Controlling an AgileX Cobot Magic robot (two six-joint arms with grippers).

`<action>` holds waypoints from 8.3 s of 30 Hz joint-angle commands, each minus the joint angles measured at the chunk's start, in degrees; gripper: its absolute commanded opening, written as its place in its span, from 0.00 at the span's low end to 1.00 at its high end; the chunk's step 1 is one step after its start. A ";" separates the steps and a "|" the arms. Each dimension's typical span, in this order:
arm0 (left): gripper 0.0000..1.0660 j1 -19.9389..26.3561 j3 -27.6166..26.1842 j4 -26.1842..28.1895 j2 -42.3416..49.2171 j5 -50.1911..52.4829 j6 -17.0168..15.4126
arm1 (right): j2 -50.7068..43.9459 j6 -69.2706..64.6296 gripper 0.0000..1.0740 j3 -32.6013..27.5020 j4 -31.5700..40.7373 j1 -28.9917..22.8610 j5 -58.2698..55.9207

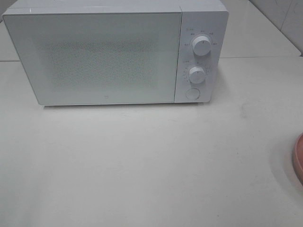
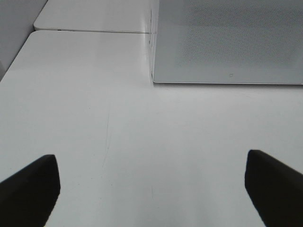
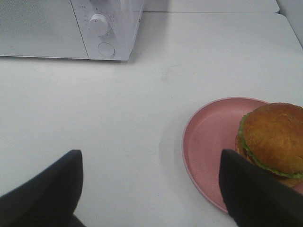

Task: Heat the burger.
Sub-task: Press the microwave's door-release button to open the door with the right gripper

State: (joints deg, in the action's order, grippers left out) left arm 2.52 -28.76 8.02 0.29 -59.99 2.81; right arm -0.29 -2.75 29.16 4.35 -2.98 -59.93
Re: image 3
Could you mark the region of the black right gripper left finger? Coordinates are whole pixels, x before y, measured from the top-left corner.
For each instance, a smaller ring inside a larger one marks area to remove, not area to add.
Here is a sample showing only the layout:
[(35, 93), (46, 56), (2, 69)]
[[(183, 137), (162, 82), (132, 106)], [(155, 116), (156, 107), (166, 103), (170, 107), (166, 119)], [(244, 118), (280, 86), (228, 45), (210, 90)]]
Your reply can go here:
[(71, 150), (44, 171), (0, 198), (2, 227), (82, 227), (74, 215), (83, 188), (80, 150)]

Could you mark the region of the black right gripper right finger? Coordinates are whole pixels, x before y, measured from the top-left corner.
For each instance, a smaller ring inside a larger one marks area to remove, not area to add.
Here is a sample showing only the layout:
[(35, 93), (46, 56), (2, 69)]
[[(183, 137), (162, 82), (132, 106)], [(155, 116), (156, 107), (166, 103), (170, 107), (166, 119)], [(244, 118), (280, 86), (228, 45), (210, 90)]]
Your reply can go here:
[(228, 214), (239, 227), (301, 227), (303, 196), (235, 151), (221, 153), (219, 187)]

